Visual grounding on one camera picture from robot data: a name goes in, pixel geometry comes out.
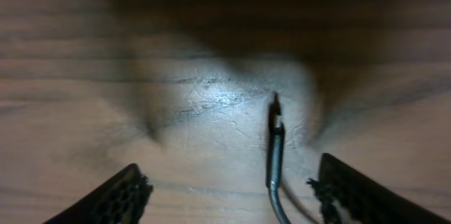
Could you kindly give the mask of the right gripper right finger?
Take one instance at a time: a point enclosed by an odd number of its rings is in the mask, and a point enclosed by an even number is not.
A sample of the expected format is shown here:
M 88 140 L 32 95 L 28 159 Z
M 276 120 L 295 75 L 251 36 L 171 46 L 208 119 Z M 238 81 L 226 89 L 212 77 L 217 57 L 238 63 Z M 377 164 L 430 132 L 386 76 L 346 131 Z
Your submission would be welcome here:
M 316 180 L 308 179 L 321 202 L 325 223 L 450 224 L 450 221 L 414 204 L 350 167 L 323 154 Z

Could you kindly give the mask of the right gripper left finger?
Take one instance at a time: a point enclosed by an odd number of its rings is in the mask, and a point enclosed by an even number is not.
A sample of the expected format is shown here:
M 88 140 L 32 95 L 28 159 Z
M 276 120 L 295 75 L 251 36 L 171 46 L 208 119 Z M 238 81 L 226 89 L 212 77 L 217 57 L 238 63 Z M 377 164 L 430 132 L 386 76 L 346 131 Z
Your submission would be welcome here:
M 44 224 L 139 224 L 154 186 L 131 163 Z

